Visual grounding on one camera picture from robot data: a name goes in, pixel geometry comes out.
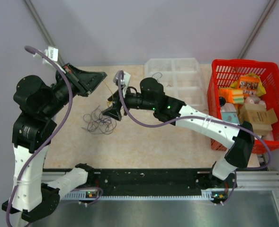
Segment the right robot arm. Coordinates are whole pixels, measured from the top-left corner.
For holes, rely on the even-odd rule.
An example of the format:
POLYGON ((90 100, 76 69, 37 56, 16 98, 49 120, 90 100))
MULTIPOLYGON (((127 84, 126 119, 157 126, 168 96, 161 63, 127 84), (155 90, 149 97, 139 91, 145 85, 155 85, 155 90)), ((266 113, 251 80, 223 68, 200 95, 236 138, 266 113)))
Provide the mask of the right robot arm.
POLYGON ((252 125, 248 122, 229 123, 212 118, 185 102, 167 96, 164 87, 154 78, 145 78, 140 82, 140 92, 131 92, 129 87, 122 85, 112 98, 111 107, 102 114, 117 121, 122 119, 121 109, 125 115, 129 109, 148 110, 162 124, 188 128, 220 142, 227 148, 225 155, 212 166, 209 182, 220 187, 226 182, 228 175, 238 169, 246 168, 254 146, 252 125))

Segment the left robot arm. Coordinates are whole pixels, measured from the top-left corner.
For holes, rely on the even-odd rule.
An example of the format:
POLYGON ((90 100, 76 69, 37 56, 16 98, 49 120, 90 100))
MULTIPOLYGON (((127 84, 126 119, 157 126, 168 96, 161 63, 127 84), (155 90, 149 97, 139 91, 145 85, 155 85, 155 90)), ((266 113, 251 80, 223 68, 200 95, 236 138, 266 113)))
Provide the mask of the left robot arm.
POLYGON ((48 86, 39 76, 29 75, 17 84, 14 101, 21 114, 13 125, 15 155, 14 186, 10 199, 2 204, 9 214, 20 212, 28 223, 51 215, 61 199, 75 188, 95 183, 93 169, 78 164, 64 176, 50 183, 42 182, 45 157, 53 133, 60 129, 54 122, 63 107, 71 108, 75 96, 87 97, 106 78, 105 72, 90 72, 64 65, 56 83, 48 86))

